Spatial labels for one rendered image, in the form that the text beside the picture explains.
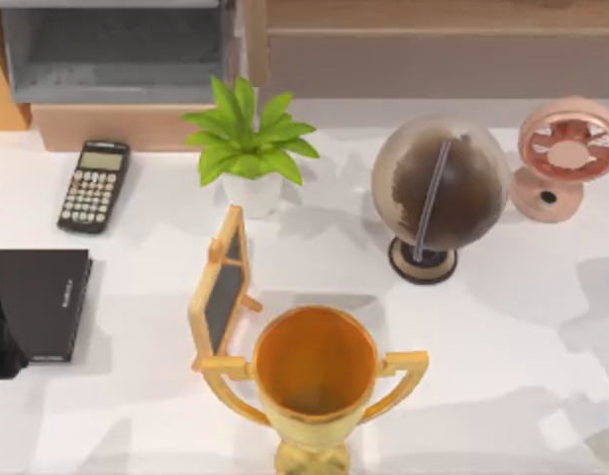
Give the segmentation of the pink desk fan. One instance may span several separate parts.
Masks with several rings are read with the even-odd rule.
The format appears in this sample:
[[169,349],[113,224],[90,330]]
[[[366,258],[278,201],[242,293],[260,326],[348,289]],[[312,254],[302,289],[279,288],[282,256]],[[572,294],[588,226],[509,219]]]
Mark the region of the pink desk fan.
[[609,108],[580,96],[550,102],[522,123],[518,153],[514,206],[537,222],[565,222],[580,207],[584,184],[609,173]]

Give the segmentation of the wooden open shelf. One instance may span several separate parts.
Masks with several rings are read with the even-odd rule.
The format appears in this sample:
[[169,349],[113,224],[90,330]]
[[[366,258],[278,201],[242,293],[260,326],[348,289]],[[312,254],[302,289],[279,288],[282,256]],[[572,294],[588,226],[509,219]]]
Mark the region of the wooden open shelf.
[[249,75],[303,98],[609,98],[609,0],[240,0]]

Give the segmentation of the black calculator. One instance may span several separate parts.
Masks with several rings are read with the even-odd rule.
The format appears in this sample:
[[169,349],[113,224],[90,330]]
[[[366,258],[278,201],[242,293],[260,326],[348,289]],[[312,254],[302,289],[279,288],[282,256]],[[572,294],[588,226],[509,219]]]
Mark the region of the black calculator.
[[122,142],[87,141],[70,177],[56,222],[78,234],[102,234],[127,175],[131,148]]

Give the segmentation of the brown globe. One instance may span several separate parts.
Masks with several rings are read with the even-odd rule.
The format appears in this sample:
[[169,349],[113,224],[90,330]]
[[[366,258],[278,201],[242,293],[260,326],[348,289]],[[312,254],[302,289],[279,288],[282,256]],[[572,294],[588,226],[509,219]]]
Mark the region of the brown globe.
[[399,126],[371,169],[373,206],[393,234],[391,267],[417,285],[450,278],[460,248],[483,238],[508,202],[507,156],[481,125],[427,116]]

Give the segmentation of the black book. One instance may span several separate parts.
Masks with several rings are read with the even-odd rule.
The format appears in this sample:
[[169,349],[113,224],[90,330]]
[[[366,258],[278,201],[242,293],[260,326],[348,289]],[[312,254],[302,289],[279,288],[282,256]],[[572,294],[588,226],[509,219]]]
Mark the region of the black book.
[[32,362],[71,360],[93,260],[86,249],[0,249],[0,304]]

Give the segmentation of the grey pierced drawer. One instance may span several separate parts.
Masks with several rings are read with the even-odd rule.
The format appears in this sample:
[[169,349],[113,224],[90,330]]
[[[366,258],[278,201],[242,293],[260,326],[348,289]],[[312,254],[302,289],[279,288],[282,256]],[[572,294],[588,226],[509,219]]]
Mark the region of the grey pierced drawer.
[[0,0],[12,96],[205,104],[232,70],[236,0]]

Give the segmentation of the gold trophy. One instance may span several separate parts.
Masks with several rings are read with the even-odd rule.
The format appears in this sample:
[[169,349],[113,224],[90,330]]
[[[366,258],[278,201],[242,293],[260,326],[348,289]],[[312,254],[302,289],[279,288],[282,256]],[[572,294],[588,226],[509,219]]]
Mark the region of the gold trophy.
[[232,411],[278,433],[277,475],[348,475],[347,437],[409,396],[428,365],[424,350],[379,356],[350,314],[304,306],[263,330],[251,361],[209,356],[200,371]]

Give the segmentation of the green plant in white pot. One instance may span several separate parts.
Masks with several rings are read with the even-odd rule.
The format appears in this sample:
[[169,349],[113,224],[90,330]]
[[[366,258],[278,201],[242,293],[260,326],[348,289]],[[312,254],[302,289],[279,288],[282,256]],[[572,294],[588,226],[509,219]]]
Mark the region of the green plant in white pot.
[[215,105],[182,116],[197,128],[186,143],[200,149],[200,185],[220,181],[229,202],[242,207],[246,217],[264,218],[277,208],[286,181],[303,184],[293,156],[320,157],[306,140],[316,128],[293,119],[288,111],[290,92],[277,94],[260,107],[246,78],[239,76],[228,84],[211,76],[210,82]]

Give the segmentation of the wooden framed blackboard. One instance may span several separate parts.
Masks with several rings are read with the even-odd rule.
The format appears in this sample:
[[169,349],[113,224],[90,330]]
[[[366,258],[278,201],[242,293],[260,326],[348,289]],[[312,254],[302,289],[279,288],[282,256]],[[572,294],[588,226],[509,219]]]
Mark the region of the wooden framed blackboard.
[[204,358],[227,353],[242,307],[253,312],[262,310],[262,304],[248,293],[250,280],[243,208],[232,205],[218,234],[211,239],[189,303],[188,321],[196,348],[194,371],[200,370]]

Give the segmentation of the pale wooden drawer front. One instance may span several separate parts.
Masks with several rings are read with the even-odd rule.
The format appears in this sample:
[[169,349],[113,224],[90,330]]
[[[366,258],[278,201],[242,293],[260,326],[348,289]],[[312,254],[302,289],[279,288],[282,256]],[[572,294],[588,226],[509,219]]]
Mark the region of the pale wooden drawer front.
[[34,104],[33,122],[50,151],[79,151],[86,141],[125,143],[134,151],[189,151],[196,127],[187,113],[211,104]]

